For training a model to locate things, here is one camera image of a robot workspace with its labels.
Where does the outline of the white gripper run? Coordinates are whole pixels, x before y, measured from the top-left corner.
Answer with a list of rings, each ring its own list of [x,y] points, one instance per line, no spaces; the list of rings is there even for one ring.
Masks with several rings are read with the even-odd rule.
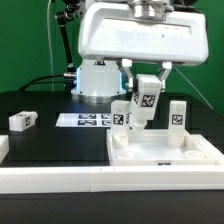
[[[205,16],[173,11],[154,21],[134,17],[127,4],[96,2],[81,21],[78,51],[85,59],[122,59],[119,70],[127,92],[138,91],[132,61],[162,62],[158,78],[164,92],[172,63],[195,66],[207,59]]]

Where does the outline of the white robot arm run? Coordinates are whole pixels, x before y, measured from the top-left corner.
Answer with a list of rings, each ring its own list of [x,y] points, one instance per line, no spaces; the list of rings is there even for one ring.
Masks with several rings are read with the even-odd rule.
[[[173,0],[79,0],[65,18],[81,19],[77,69],[72,94],[108,102],[126,93],[122,75],[134,63],[161,66],[164,81],[175,65],[197,66],[208,57],[205,16]]]

